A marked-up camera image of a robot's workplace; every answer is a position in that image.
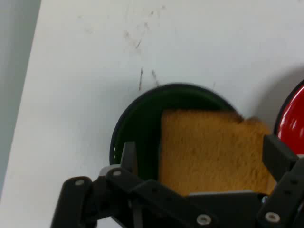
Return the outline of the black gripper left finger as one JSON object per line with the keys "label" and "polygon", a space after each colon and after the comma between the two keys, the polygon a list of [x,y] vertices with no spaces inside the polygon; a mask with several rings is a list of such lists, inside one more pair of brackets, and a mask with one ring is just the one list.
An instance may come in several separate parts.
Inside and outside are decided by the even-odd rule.
{"label": "black gripper left finger", "polygon": [[102,168],[96,180],[64,182],[51,226],[95,228],[111,217],[124,228],[215,228],[217,218],[154,180],[137,176],[135,142],[126,142],[120,164]]}

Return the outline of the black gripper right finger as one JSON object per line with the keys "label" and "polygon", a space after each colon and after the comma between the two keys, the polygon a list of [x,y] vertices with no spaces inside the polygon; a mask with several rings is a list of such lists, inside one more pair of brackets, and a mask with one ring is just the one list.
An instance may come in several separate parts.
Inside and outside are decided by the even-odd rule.
{"label": "black gripper right finger", "polygon": [[257,215],[259,228],[304,226],[304,160],[276,135],[266,135],[262,161],[277,185]]}

